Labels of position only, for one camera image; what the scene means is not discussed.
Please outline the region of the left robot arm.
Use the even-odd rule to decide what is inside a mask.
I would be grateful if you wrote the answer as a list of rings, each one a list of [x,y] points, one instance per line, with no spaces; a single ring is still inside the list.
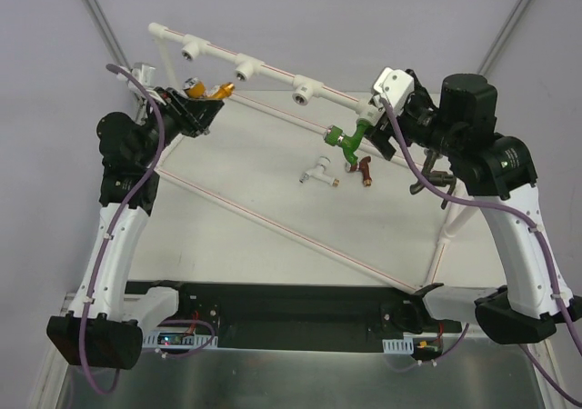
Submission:
[[[46,334],[72,366],[129,370],[143,338],[167,320],[186,324],[193,306],[177,283],[156,283],[137,304],[125,308],[125,288],[134,252],[154,209],[160,176],[156,163],[178,136],[208,132],[224,103],[189,98],[173,88],[157,87],[156,106],[143,123],[122,112],[97,124],[104,167],[98,232],[75,298],[62,316],[49,319]]]

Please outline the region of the yellow faucet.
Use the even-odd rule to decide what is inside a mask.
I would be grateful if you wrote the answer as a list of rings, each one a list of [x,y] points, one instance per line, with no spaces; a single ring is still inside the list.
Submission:
[[[236,87],[231,82],[207,88],[197,77],[190,77],[183,83],[184,93],[193,99],[223,100],[230,97],[235,90]]]

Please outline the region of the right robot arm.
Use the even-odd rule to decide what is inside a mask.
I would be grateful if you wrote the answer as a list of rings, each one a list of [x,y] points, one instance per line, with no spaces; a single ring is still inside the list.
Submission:
[[[386,156],[419,145],[445,157],[467,190],[457,204],[485,217],[506,278],[498,288],[429,287],[410,323],[424,332],[441,320],[474,323],[498,344],[535,344],[577,321],[581,299],[551,251],[531,154],[496,131],[497,89],[482,75],[453,74],[434,101],[414,71],[387,67],[371,93],[380,116],[366,138]]]

